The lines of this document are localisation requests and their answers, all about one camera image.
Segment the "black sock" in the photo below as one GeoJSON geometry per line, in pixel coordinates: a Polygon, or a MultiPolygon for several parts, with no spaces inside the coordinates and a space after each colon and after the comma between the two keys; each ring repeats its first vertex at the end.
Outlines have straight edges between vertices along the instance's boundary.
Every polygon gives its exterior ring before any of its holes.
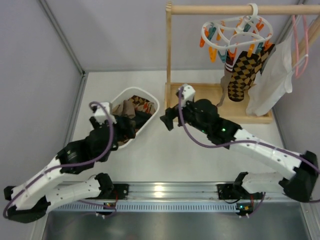
{"type": "Polygon", "coordinates": [[[135,116],[131,119],[134,121],[134,126],[136,130],[142,128],[142,126],[151,118],[152,114],[136,110],[135,116]]]}

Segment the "tan brown sock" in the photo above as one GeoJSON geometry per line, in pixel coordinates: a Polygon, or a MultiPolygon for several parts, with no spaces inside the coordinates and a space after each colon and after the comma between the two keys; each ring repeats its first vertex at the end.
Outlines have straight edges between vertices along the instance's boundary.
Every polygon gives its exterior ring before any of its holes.
{"type": "Polygon", "coordinates": [[[221,107],[223,105],[223,102],[225,100],[227,91],[228,91],[228,85],[231,82],[232,79],[232,73],[233,73],[233,67],[234,67],[234,59],[235,57],[230,55],[230,53],[226,52],[226,59],[224,64],[224,76],[220,79],[220,86],[222,89],[222,96],[220,98],[219,103],[217,104],[217,107],[221,107]]]}

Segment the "white clip sock hanger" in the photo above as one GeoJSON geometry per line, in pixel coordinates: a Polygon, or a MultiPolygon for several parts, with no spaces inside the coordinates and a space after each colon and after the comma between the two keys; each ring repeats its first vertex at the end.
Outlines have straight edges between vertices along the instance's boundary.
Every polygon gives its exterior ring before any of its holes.
{"type": "Polygon", "coordinates": [[[250,3],[251,15],[208,21],[203,24],[199,46],[208,46],[211,62],[219,58],[222,63],[231,60],[234,63],[241,52],[248,57],[268,50],[273,44],[272,25],[258,15],[258,5],[250,3]]]}

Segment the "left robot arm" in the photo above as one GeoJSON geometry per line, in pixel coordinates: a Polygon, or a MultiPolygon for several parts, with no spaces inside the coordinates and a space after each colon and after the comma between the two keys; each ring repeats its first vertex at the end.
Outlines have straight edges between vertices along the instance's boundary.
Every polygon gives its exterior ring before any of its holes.
{"type": "Polygon", "coordinates": [[[93,130],[81,140],[69,142],[49,164],[30,180],[19,186],[7,186],[4,198],[9,201],[3,216],[18,223],[32,223],[50,211],[82,199],[103,200],[114,193],[114,185],[107,173],[98,173],[93,178],[60,187],[62,182],[74,180],[80,173],[106,162],[119,142],[136,136],[134,123],[127,117],[116,116],[113,130],[106,120],[99,123],[89,119],[93,130]]]}

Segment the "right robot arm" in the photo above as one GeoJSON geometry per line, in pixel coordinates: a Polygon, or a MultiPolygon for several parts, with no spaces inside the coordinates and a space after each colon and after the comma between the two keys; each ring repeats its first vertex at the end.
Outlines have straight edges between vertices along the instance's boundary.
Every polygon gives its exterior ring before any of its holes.
{"type": "Polygon", "coordinates": [[[169,131],[174,128],[174,119],[199,146],[240,152],[273,169],[271,173],[241,172],[233,183],[237,190],[249,194],[279,192],[297,202],[319,202],[312,199],[320,175],[315,153],[297,153],[261,140],[239,124],[220,117],[217,107],[207,99],[183,101],[167,108],[160,117],[169,131]]]}

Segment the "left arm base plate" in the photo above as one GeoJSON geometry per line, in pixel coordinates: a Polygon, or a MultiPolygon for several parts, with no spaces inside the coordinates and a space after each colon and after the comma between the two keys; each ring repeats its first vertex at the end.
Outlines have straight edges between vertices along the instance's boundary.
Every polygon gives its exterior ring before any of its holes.
{"type": "Polygon", "coordinates": [[[109,195],[110,200],[126,200],[129,194],[129,184],[115,183],[113,191],[109,195]]]}

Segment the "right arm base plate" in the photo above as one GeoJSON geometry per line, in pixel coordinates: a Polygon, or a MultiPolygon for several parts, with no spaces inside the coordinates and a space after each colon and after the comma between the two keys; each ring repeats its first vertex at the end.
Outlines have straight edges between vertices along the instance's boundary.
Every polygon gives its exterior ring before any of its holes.
{"type": "Polygon", "coordinates": [[[235,191],[232,183],[217,184],[216,188],[219,200],[235,201],[240,199],[240,196],[235,191]]]}

